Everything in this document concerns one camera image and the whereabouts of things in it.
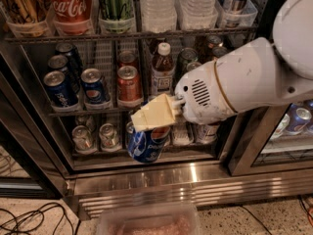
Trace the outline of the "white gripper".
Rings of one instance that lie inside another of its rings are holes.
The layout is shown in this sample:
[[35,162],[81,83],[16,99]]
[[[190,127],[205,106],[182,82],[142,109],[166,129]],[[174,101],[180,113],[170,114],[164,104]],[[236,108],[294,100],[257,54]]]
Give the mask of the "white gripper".
[[186,72],[177,82],[174,95],[175,98],[158,95],[133,114],[131,120],[135,130],[147,131],[174,124],[175,100],[184,119],[197,124],[212,124],[237,113],[221,87],[215,62]]

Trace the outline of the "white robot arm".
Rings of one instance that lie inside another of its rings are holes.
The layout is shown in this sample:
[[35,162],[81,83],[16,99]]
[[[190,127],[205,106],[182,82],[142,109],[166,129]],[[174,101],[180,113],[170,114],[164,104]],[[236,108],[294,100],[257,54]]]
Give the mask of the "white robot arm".
[[313,92],[313,0],[287,0],[273,39],[248,44],[185,73],[174,94],[161,94],[131,116],[137,131],[181,118],[213,124],[265,106],[308,100]]

